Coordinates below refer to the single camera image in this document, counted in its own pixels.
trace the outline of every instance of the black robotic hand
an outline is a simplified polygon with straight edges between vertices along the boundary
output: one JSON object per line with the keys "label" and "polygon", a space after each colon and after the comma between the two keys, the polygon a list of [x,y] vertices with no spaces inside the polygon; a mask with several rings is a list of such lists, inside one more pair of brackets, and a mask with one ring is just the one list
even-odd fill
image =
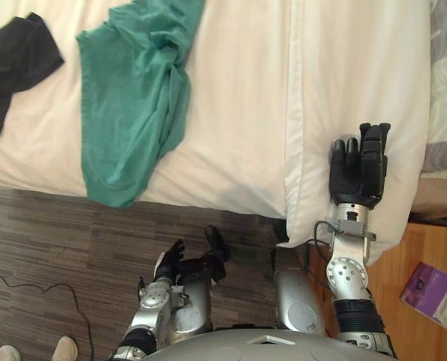
{"label": "black robotic hand", "polygon": [[168,278],[169,280],[172,280],[174,284],[176,283],[184,250],[185,246],[183,245],[183,241],[179,239],[173,246],[171,246],[170,250],[165,252],[162,261],[156,269],[154,281],[159,278]]}
{"label": "black robotic hand", "polygon": [[345,142],[338,139],[331,150],[329,189],[332,201],[355,203],[370,210],[382,199],[387,173],[384,155],[390,124],[360,125],[360,150],[355,138]]}

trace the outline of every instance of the white shoe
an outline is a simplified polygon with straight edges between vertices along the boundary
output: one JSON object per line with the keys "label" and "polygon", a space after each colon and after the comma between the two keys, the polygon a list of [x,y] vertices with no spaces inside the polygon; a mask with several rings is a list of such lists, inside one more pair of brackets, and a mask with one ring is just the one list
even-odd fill
{"label": "white shoe", "polygon": [[61,337],[56,345],[52,361],[76,361],[78,357],[78,347],[76,342],[68,336]]}
{"label": "white shoe", "polygon": [[21,355],[16,348],[6,344],[0,347],[0,361],[21,361]]}

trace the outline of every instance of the wooden floor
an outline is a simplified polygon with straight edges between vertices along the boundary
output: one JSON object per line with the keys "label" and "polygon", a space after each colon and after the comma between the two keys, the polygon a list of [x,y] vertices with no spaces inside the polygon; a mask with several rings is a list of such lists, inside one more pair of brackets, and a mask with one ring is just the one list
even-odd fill
{"label": "wooden floor", "polygon": [[[319,274],[323,273],[322,263],[312,259],[318,263]],[[447,361],[447,329],[400,301],[420,262],[447,272],[447,228],[409,223],[401,243],[367,267],[370,290],[400,360]],[[315,288],[322,295],[322,288]],[[330,291],[321,300],[327,330],[334,337],[338,328]]]}
{"label": "wooden floor", "polygon": [[[149,280],[159,253],[178,238],[187,256],[204,252],[207,224],[218,226],[234,249],[228,276],[213,293],[213,323],[274,325],[269,252],[276,239],[270,220],[258,216],[150,203],[111,209],[0,190],[0,274],[18,284],[71,284],[92,323],[95,359],[105,359],[136,310],[138,276]],[[370,286],[400,359],[447,360],[447,330],[398,299],[420,260],[447,272],[447,229],[410,225],[403,243],[370,268]],[[329,294],[322,303],[334,334]],[[86,328],[69,291],[42,296],[0,281],[0,346],[13,344],[23,361],[49,360],[61,335],[76,338],[79,359],[89,359]]]}

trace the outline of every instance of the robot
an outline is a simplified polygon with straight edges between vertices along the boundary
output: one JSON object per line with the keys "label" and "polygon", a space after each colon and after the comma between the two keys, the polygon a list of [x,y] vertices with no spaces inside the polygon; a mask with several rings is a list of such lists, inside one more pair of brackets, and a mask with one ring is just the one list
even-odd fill
{"label": "robot", "polygon": [[210,291],[225,277],[231,249],[218,229],[208,226],[210,250],[184,259],[178,241],[160,256],[154,279],[138,286],[140,307],[110,361],[385,361],[396,359],[370,291],[365,270],[376,235],[367,230],[369,211],[382,199],[390,125],[360,125],[361,143],[350,138],[331,147],[329,191],[337,206],[331,258],[326,275],[334,294],[340,327],[337,339],[325,337],[319,305],[293,249],[272,254],[277,328],[213,330]]}

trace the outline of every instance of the cable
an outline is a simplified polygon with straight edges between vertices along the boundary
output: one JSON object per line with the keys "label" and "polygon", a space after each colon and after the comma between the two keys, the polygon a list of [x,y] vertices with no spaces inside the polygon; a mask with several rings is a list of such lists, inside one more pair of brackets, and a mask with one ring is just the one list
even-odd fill
{"label": "cable", "polygon": [[70,286],[69,284],[52,284],[51,286],[49,286],[48,288],[43,288],[41,286],[38,286],[37,284],[9,284],[6,281],[6,278],[4,278],[3,276],[0,275],[0,279],[6,284],[6,286],[8,286],[9,288],[18,288],[18,287],[33,287],[33,288],[37,288],[39,289],[43,294],[45,294],[46,292],[48,292],[49,290],[51,290],[52,288],[56,288],[56,287],[66,287],[68,288],[71,293],[73,294],[73,299],[74,299],[74,305],[76,306],[76,311],[78,314],[80,314],[80,316],[85,320],[86,323],[86,329],[88,330],[88,340],[89,340],[89,347],[91,348],[91,357],[90,357],[90,361],[93,361],[94,356],[95,356],[95,348],[93,346],[93,338],[91,336],[91,324],[89,323],[88,317],[80,310],[80,305],[78,304],[78,298],[76,296],[76,292],[74,292],[74,288],[72,286]]}
{"label": "cable", "polygon": [[[327,243],[327,242],[325,242],[325,241],[321,241],[321,240],[319,240],[319,239],[314,239],[314,238],[311,238],[311,239],[309,239],[309,240],[306,240],[303,244],[309,244],[310,242],[315,242],[315,243],[317,243],[317,244],[318,244],[318,242],[320,242],[320,243],[324,244],[324,245],[327,246],[327,247],[330,246],[329,243]],[[304,265],[304,268],[305,268],[305,270],[310,274],[310,276],[313,277],[313,279],[316,281],[317,284],[319,284],[320,286],[326,288],[327,290],[330,289],[330,287],[327,286],[327,284],[326,284],[324,281],[320,280],[320,279],[318,278],[318,276],[315,275],[315,273],[313,273],[313,271],[310,269],[310,265],[308,265],[308,266],[307,266],[307,265]]]}
{"label": "cable", "polygon": [[[317,252],[319,253],[320,258],[322,258],[325,261],[325,265],[328,264],[328,259],[327,257],[323,254],[322,250],[320,249],[319,243],[324,244],[327,247],[330,247],[330,244],[328,242],[325,241],[321,241],[319,239],[317,239],[316,237],[316,233],[317,230],[319,228],[319,226],[321,224],[326,224],[327,226],[329,226],[330,228],[332,228],[332,230],[336,233],[340,233],[340,231],[331,223],[327,222],[326,220],[319,220],[315,223],[315,225],[313,226],[313,238],[305,241],[303,244],[308,244],[310,242],[314,242],[315,243],[315,247],[317,249]],[[316,281],[317,284],[319,284],[320,286],[322,286],[323,288],[326,288],[327,290],[331,290],[331,288],[325,283],[325,281],[322,281],[318,278],[317,275],[315,275],[315,273],[313,273],[313,271],[310,269],[310,264],[307,266],[305,265],[305,269],[307,270],[307,272],[313,277],[313,279]]]}
{"label": "cable", "polygon": [[314,242],[315,242],[316,250],[319,252],[320,257],[325,261],[325,263],[328,263],[328,259],[327,259],[327,257],[323,254],[322,250],[320,249],[319,244],[318,244],[318,242],[317,242],[318,239],[317,239],[317,237],[316,237],[317,230],[318,230],[318,228],[319,228],[319,226],[320,226],[321,224],[326,224],[327,226],[329,226],[330,228],[332,228],[333,231],[336,232],[336,233],[339,233],[340,231],[339,231],[333,224],[327,222],[326,220],[319,220],[319,221],[317,221],[317,222],[315,223],[315,225],[313,226],[313,240],[314,240]]}

